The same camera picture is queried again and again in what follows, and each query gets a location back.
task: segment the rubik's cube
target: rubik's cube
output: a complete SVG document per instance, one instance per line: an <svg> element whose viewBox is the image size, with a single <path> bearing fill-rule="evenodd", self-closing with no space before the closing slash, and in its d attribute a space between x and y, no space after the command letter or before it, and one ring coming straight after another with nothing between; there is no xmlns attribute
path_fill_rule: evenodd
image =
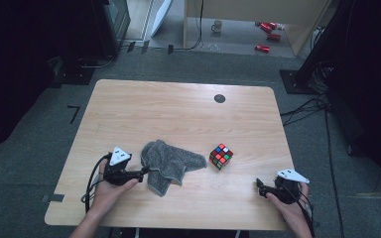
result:
<svg viewBox="0 0 381 238"><path fill-rule="evenodd" d="M232 156L233 153L228 150L228 148L223 144L219 144L211 154L209 154L209 161L221 171L221 169L230 162Z"/></svg>

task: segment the crumpled cloth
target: crumpled cloth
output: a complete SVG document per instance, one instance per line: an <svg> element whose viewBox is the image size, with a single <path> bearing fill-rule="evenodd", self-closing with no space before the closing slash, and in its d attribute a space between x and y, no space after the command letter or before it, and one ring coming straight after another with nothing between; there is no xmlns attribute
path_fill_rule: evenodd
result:
<svg viewBox="0 0 381 238"><path fill-rule="evenodd" d="M202 155L157 140L144 147L141 164L143 167L150 166L149 187L157 195L164 196L173 180L182 185L186 172L206 168L206 159Z"/></svg>

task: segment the table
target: table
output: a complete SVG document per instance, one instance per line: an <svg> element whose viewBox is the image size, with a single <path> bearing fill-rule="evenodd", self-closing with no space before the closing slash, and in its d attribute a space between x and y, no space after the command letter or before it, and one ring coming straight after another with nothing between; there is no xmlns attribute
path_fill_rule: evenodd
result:
<svg viewBox="0 0 381 238"><path fill-rule="evenodd" d="M287 38L297 56L325 15L330 2L331 0L204 0L202 17L285 24ZM188 18L199 18L201 3L202 0L185 1L184 48L187 47Z"/></svg>
<svg viewBox="0 0 381 238"><path fill-rule="evenodd" d="M214 96L222 94L225 102ZM292 169L274 92L269 87L132 80L99 80L66 159L45 220L77 225L80 202L95 163L114 146L132 154L128 171L141 169L140 153L157 139L199 153L223 143L234 156L219 171L185 174L163 197L142 183L122 196L104 226L141 228L282 230L281 215L259 196L255 179L274 185L275 172Z"/></svg>

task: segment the stand base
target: stand base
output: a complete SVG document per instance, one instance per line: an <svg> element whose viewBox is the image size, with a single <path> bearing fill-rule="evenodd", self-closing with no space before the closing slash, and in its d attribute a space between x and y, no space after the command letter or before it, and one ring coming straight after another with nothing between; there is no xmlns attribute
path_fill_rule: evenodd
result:
<svg viewBox="0 0 381 238"><path fill-rule="evenodd" d="M72 70L67 70L65 64L63 64L55 76L54 82L51 87L60 88L62 84L74 84L74 85L89 85L95 68L93 67L80 67Z"/></svg>
<svg viewBox="0 0 381 238"><path fill-rule="evenodd" d="M295 81L296 74L296 70L280 69L280 76L288 94L318 94L307 84L297 84Z"/></svg>

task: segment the person's arm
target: person's arm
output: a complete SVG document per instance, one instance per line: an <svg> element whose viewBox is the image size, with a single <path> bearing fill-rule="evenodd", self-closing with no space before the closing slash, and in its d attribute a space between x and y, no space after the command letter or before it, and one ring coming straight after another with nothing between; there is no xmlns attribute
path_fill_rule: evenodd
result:
<svg viewBox="0 0 381 238"><path fill-rule="evenodd" d="M106 163L107 161L103 161L100 164L101 174L104 173ZM137 183L137 179L131 179L121 186L112 185L107 181L98 183L91 207L70 237L95 237L97 228L105 215L113 208L119 197Z"/></svg>
<svg viewBox="0 0 381 238"><path fill-rule="evenodd" d="M308 197L309 188L308 186L300 182L302 194ZM292 204L286 204L281 202L277 196L272 193L267 193L268 199L277 207L280 213L283 215L284 220L286 221L289 229L296 238L311 238L312 233L309 229L309 225L302 213L301 208L297 205L296 202ZM301 196L301 205L308 203L306 197Z"/></svg>

